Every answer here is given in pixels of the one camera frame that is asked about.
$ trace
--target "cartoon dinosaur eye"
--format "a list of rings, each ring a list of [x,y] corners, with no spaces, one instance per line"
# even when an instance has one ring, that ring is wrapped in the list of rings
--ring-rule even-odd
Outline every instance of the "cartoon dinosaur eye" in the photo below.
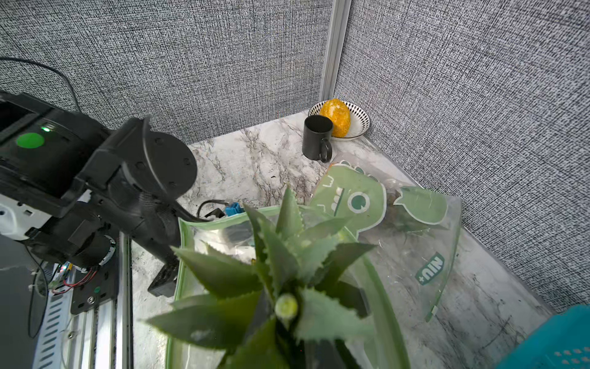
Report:
[[[348,198],[348,209],[350,209],[353,213],[360,214],[367,211],[371,202],[369,201],[369,196],[364,192],[354,192]]]

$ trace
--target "mug handle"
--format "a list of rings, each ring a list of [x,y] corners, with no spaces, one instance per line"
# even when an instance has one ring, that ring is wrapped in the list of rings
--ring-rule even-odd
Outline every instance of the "mug handle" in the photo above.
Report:
[[[330,139],[324,137],[320,145],[320,160],[322,163],[327,163],[332,160],[332,144],[330,143]]]

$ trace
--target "teal plastic basket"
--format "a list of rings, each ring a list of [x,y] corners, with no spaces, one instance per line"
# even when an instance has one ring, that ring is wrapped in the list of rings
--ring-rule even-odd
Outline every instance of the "teal plastic basket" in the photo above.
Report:
[[[552,317],[496,367],[545,368],[590,369],[590,306]]]

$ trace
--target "aloe plant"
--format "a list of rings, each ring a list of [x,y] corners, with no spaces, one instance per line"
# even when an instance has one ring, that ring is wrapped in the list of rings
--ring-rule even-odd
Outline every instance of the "aloe plant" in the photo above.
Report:
[[[147,322],[190,344],[225,350],[220,368],[358,368],[344,341],[370,337],[363,292],[340,279],[373,248],[341,243],[348,219],[305,229],[287,188],[276,226],[245,207],[256,260],[245,264],[207,245],[207,254],[175,249],[207,289]]]

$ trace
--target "marble countertop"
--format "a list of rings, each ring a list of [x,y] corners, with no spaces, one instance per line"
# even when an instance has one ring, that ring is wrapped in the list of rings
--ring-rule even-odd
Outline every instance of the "marble countertop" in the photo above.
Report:
[[[179,202],[192,213],[212,198],[255,207],[277,205],[287,183],[300,202],[307,201],[328,164],[301,153],[306,116],[307,111],[293,114],[191,145],[197,180]],[[413,182],[364,137],[333,142],[333,147],[335,155],[354,154],[396,179]],[[413,368],[493,368],[553,314],[465,230],[457,253],[439,310],[429,323],[421,319],[408,292],[376,265],[386,289],[395,291],[390,298]],[[163,368],[166,337],[141,321],[170,310],[172,298],[147,292],[162,264],[136,244],[132,263],[135,366]]]

